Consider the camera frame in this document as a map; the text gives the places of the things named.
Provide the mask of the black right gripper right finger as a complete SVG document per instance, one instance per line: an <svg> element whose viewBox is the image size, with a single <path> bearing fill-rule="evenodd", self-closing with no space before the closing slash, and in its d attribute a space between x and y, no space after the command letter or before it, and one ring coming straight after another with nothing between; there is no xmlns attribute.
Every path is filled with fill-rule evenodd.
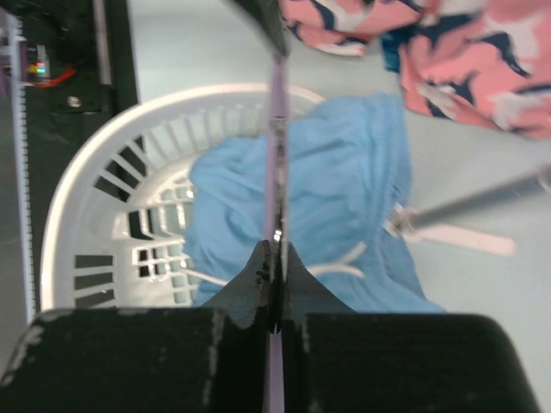
<svg viewBox="0 0 551 413"><path fill-rule="evenodd" d="M474 314L358 313L288 252L288 412L537 412L504 330Z"/></svg>

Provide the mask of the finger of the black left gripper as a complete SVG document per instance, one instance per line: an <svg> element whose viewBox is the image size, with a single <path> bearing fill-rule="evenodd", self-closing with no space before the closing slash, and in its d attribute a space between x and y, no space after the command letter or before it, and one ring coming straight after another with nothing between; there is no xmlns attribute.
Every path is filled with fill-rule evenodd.
<svg viewBox="0 0 551 413"><path fill-rule="evenodd" d="M277 0L232 0L231 4L241 9L257 24L279 59L288 58L286 23L283 21Z"/></svg>

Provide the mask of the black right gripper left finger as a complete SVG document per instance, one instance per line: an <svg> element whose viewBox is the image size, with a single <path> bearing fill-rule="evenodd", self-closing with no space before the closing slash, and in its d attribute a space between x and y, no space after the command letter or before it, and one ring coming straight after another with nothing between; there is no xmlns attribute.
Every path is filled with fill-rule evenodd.
<svg viewBox="0 0 551 413"><path fill-rule="evenodd" d="M201 307L39 314L1 378L4 412L265 412L270 246Z"/></svg>

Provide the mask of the purple plastic hanger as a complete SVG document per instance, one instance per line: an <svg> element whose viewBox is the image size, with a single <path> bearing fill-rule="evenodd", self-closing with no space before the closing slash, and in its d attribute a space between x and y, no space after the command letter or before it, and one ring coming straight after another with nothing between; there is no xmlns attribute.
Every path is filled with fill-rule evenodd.
<svg viewBox="0 0 551 413"><path fill-rule="evenodd" d="M267 298L267 355L264 381L265 412L285 410L282 351L282 312L285 278L286 236L284 231L287 196L286 155L288 111L286 103L286 61L273 59L269 88L268 135L263 236L269 242L269 285Z"/></svg>

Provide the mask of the light blue shorts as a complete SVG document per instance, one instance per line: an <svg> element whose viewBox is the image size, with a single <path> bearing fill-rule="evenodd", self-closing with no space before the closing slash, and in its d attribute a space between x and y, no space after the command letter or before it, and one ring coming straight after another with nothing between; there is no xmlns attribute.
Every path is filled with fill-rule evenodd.
<svg viewBox="0 0 551 413"><path fill-rule="evenodd" d="M207 276L198 304L236 276L263 235L265 137L231 138L198 158L183 250ZM437 313L401 237L385 228L412 179L396 96L318 105L288 128L289 237L306 268L359 312Z"/></svg>

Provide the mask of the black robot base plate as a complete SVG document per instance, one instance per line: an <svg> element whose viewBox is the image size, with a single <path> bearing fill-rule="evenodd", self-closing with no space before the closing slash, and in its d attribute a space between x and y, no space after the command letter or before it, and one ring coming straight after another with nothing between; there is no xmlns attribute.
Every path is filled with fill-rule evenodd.
<svg viewBox="0 0 551 413"><path fill-rule="evenodd" d="M138 102L127 1L3 1L22 23L34 297L46 217L85 141Z"/></svg>

